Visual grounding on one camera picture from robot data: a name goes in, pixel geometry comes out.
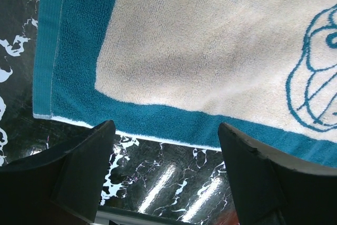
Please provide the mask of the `teal Doraemon towel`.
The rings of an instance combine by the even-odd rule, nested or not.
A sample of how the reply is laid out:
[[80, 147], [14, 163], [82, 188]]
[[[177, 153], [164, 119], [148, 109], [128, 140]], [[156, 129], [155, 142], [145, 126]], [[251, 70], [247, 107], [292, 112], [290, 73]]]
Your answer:
[[336, 0], [40, 0], [33, 116], [336, 166]]

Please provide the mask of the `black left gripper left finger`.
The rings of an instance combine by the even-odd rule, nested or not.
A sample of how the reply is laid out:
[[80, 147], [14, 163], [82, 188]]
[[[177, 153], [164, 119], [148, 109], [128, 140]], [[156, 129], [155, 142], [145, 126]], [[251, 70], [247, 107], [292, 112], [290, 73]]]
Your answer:
[[1, 167], [1, 224], [93, 223], [114, 135], [105, 121]]

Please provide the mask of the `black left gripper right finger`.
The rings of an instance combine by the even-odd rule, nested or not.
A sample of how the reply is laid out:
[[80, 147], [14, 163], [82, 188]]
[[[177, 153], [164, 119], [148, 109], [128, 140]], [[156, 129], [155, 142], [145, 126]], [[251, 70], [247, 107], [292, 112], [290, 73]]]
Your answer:
[[336, 224], [336, 169], [222, 123], [221, 151], [240, 224]]

